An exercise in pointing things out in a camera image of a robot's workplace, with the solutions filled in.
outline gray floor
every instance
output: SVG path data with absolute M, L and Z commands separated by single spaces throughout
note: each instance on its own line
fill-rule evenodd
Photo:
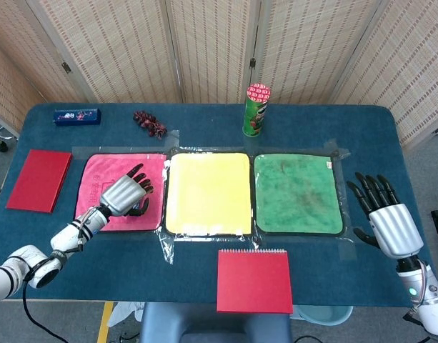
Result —
M 0 186 L 9 167 L 14 142 L 9 142 L 9 152 L 0 153 Z M 406 163 L 422 216 L 427 244 L 429 245 L 438 274 L 438 238 L 430 211 L 438 209 L 438 136 L 406 154 Z M 99 302 L 29 302 L 33 316 L 41 323 L 62 334 L 71 343 L 95 342 L 98 337 L 103 303 Z M 292 321 L 293 338 L 310 334 L 324 343 L 416 343 L 426 337 L 423 329 L 401 319 L 406 309 L 359 307 L 351 318 L 337 327 L 321 327 L 307 322 Z M 138 332 L 139 324 L 130 316 L 123 323 L 109 330 L 108 342 L 119 343 Z M 186 337 L 182 343 L 206 342 L 206 337 Z M 220 336 L 208 337 L 208 342 L 228 342 Z M 235 342 L 243 342 L 236 337 Z M 26 318 L 21 302 L 0 303 L 0 343 L 54 342 Z M 300 343 L 315 342 L 304 339 Z

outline silver robotic hand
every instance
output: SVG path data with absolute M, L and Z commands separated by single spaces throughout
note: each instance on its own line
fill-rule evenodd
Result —
M 353 182 L 347 185 L 366 214 L 374 236 L 358 228 L 354 233 L 363 242 L 397 260 L 397 273 L 413 304 L 404 318 L 416 322 L 412 316 L 417 312 L 424 328 L 438 336 L 438 280 L 432 268 L 417 256 L 424 242 L 409 210 L 400 204 L 392 185 L 382 175 L 377 176 L 379 181 L 370 175 L 355 175 L 363 190 Z
M 144 214 L 149 199 L 145 199 L 142 206 L 140 202 L 154 188 L 146 174 L 136 175 L 142 167 L 143 164 L 138 164 L 118 179 L 101 195 L 99 205 L 90 207 L 55 235 L 50 241 L 53 252 L 49 257 L 33 245 L 13 252 L 0 266 L 0 301 L 17 292 L 23 281 L 33 288 L 52 281 L 68 259 L 81 252 L 93 235 L 109 222 L 110 216 Z

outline table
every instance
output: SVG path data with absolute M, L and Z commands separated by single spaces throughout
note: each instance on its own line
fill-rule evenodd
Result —
M 55 126 L 55 109 L 99 107 L 98 126 Z M 73 219 L 85 159 L 74 153 L 52 214 L 5 209 L 12 187 L 30 149 L 83 151 L 90 146 L 152 146 L 132 120 L 136 110 L 153 113 L 179 130 L 181 146 L 245 146 L 244 105 L 231 104 L 40 104 L 26 117 L 14 160 L 0 196 L 0 264 L 14 250 L 34 244 L 49 254 L 49 241 Z M 380 106 L 293 106 L 270 104 L 262 134 L 253 144 L 280 149 L 316 149 L 334 139 L 351 153 L 342 160 L 346 180 L 356 171 L 384 174 L 422 226 L 404 166 L 391 113 Z M 358 203 L 347 193 L 352 223 L 369 230 Z M 247 248 L 236 242 L 176 242 L 174 263 L 165 262 L 154 233 L 100 233 L 75 254 L 47 287 L 31 290 L 43 299 L 148 302 L 216 301 L 216 259 L 221 248 Z M 396 262 L 358 239 L 306 237 L 300 242 L 268 242 L 266 248 L 289 252 L 295 304 L 408 306 L 395 272 Z M 420 257 L 430 262 L 424 247 Z

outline red notebook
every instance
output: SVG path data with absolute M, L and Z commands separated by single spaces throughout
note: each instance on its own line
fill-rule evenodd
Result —
M 218 312 L 293 312 L 285 250 L 220 250 L 218 270 Z
M 30 150 L 6 208 L 52 213 L 71 158 L 70 152 Z

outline green towel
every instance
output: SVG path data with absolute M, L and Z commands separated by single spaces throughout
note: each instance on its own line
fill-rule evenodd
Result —
M 332 160 L 267 154 L 255 159 L 257 225 L 264 232 L 339 234 L 343 229 Z

